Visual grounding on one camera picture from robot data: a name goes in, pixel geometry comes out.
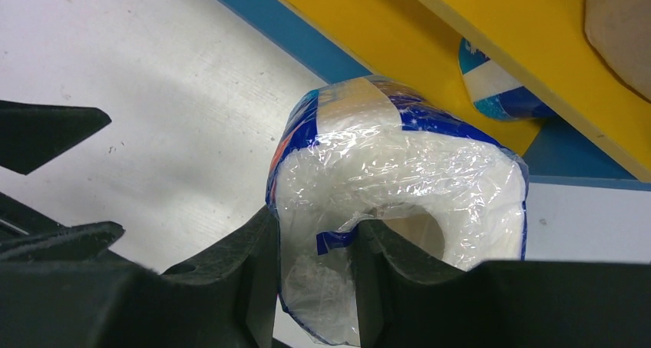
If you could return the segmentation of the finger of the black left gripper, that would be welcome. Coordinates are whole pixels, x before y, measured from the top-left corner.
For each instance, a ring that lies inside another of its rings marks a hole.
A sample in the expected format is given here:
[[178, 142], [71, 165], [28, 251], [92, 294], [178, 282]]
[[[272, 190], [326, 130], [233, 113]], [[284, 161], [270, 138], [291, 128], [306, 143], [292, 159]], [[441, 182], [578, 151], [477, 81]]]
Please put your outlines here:
[[98, 108], [1, 101], [1, 166], [30, 174], [110, 123]]

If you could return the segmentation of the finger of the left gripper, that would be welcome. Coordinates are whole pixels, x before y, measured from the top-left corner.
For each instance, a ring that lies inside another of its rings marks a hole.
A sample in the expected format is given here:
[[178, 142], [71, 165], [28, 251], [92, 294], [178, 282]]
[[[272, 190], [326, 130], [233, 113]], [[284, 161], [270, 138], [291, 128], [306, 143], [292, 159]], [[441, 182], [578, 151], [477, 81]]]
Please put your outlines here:
[[1, 261], [123, 261], [109, 250], [125, 233], [112, 221], [66, 227], [1, 195]]

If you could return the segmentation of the blue shelf with coloured boards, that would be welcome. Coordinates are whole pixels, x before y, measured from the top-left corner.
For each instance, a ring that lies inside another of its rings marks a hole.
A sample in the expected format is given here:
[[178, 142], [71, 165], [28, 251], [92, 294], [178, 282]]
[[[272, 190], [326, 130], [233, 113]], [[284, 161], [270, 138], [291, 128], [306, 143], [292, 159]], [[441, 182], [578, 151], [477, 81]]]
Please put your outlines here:
[[404, 31], [380, 25], [378, 16], [359, 20], [352, 34], [378, 51], [361, 59], [342, 47], [333, 30], [321, 32], [280, 0], [218, 0], [329, 84], [388, 72], [425, 94], [437, 106], [463, 119], [517, 152], [537, 183], [611, 187], [647, 191], [639, 181], [561, 118], [495, 121], [468, 100], [458, 63], [462, 38], [434, 22], [434, 32], [419, 46]]

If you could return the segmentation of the blue roll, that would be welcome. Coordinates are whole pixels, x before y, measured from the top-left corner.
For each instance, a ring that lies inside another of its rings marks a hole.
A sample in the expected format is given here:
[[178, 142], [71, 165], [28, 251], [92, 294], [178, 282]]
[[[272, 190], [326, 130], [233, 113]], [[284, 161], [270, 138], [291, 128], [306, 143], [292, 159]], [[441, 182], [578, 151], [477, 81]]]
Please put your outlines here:
[[364, 220], [426, 214], [445, 263], [523, 259], [524, 161], [491, 136], [378, 75], [306, 93], [269, 168], [279, 298], [317, 343], [358, 346], [350, 246]]
[[552, 118], [557, 115], [466, 38], [460, 42], [458, 64], [468, 96], [483, 115], [499, 121]]

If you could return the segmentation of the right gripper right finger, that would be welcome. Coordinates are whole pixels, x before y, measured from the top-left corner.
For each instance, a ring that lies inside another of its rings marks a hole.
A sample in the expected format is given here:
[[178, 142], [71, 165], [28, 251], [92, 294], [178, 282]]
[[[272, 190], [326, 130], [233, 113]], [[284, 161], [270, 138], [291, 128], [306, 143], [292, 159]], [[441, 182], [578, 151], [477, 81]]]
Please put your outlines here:
[[380, 220], [352, 246], [363, 347], [648, 347], [650, 268], [491, 260], [459, 270]]

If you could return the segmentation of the brown paper roll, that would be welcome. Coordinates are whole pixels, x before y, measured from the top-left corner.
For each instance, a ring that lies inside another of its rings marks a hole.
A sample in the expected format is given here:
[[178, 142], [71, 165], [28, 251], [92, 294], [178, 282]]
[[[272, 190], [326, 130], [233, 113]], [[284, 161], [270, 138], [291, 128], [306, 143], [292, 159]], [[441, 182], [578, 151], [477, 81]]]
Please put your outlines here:
[[584, 31], [619, 79], [650, 99], [650, 0], [585, 0]]

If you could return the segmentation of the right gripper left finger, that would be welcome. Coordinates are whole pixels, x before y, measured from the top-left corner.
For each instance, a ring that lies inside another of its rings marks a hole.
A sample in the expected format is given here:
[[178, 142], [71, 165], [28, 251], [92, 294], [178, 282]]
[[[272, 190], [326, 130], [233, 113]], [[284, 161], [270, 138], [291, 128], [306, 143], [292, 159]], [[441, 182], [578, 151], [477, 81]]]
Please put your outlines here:
[[266, 208], [163, 273], [1, 261], [3, 347], [271, 347], [278, 223]]

